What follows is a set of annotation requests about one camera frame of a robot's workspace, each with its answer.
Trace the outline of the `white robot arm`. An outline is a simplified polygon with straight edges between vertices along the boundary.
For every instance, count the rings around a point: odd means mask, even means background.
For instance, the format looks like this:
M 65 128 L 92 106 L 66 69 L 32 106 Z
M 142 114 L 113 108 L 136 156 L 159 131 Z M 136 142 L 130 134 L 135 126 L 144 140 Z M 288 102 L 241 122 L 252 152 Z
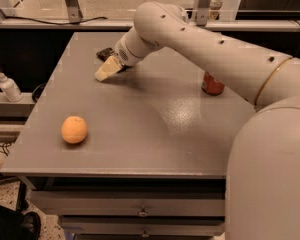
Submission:
M 169 47 L 252 103 L 226 171 L 226 240 L 300 240 L 300 59 L 189 24 L 176 5 L 146 2 L 98 80 Z

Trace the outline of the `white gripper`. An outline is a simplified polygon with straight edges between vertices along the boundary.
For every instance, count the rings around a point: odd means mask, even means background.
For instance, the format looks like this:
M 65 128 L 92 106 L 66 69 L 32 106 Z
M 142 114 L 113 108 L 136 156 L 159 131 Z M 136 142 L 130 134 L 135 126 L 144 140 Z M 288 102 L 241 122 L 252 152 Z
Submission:
M 134 66 L 159 47 L 143 40 L 134 27 L 125 33 L 115 45 L 117 56 L 110 56 L 95 73 L 95 78 L 102 82 L 118 73 L 125 66 Z

